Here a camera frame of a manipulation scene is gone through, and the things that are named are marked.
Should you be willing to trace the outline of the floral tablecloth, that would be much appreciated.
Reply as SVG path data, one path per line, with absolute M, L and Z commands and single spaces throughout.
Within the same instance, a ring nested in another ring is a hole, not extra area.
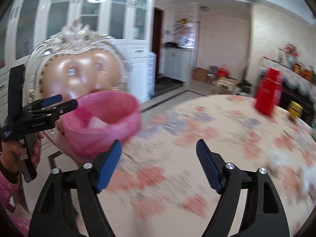
M 213 95 L 151 116 L 99 195 L 115 236 L 202 236 L 226 185 L 243 172 L 270 176 L 295 235 L 315 208 L 300 191 L 302 172 L 315 168 L 312 129 L 283 108 L 265 116 L 254 104 Z

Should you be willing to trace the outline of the red thermos flask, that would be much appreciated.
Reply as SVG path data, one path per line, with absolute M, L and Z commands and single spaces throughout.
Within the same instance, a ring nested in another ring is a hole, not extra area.
M 274 107 L 279 104 L 282 93 L 281 72 L 274 68 L 268 68 L 261 80 L 256 94 L 255 108 L 266 116 L 271 116 Z

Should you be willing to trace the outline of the crumpled white tissue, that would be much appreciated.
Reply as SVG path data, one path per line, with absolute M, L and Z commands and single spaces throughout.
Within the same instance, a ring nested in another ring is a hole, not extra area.
M 277 171 L 281 167 L 288 165 L 289 156 L 278 150 L 272 150 L 268 156 L 268 167 L 272 171 Z

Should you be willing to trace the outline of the red handbag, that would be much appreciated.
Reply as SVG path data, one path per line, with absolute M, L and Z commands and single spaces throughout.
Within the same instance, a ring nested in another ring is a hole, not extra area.
M 228 77 L 230 75 L 229 67 L 226 64 L 222 64 L 221 66 L 218 67 L 216 77 L 217 78 L 222 78 L 222 77 Z

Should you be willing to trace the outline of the flower vase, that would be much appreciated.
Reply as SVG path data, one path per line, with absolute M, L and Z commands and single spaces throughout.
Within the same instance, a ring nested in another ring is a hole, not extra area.
M 300 56 L 300 52 L 297 45 L 287 42 L 283 47 L 285 53 L 285 59 L 290 66 L 293 66 L 297 62 L 297 58 Z

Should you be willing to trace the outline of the yellow lid jar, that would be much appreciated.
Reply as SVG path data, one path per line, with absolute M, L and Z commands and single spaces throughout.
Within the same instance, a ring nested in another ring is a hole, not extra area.
M 302 115 L 303 107 L 298 103 L 291 101 L 288 107 L 289 119 L 295 121 L 297 118 L 300 118 Z

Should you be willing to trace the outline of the cardboard box on floor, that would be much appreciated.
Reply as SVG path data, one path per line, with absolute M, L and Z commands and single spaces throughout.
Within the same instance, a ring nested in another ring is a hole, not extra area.
M 192 78 L 193 80 L 197 80 L 197 81 L 200 81 L 200 82 L 208 82 L 208 71 L 206 69 L 201 69 L 201 68 L 194 68 L 193 69 L 193 75 L 192 75 Z

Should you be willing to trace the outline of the left beige dining chair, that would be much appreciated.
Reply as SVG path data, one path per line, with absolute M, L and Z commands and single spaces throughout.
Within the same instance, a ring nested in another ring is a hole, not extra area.
M 25 98 L 32 103 L 60 94 L 63 102 L 67 102 L 100 91 L 129 93 L 128 76 L 126 53 L 116 39 L 75 20 L 31 53 L 25 71 Z M 45 134 L 62 152 L 82 164 L 62 129 L 64 115 Z

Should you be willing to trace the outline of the tall white glass cabinet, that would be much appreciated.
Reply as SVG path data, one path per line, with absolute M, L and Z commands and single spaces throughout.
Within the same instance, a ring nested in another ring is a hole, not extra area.
M 1 16 L 1 96 L 10 68 L 27 62 L 42 41 L 80 19 L 127 51 L 129 91 L 147 102 L 154 0 L 13 0 Z

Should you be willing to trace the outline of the black piano with lace cover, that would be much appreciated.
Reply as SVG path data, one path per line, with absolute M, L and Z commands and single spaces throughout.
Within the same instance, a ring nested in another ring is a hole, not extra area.
M 287 109 L 291 101 L 298 103 L 302 108 L 301 120 L 312 126 L 315 118 L 315 84 L 291 71 L 287 67 L 266 57 L 259 60 L 260 78 L 269 68 L 277 69 L 282 76 L 282 93 L 279 107 Z

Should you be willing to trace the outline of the pink lined trash bin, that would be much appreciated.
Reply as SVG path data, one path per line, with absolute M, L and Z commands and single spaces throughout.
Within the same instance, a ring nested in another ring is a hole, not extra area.
M 78 107 L 61 122 L 75 157 L 92 161 L 115 140 L 124 143 L 140 131 L 140 105 L 129 93 L 100 91 L 79 98 Z

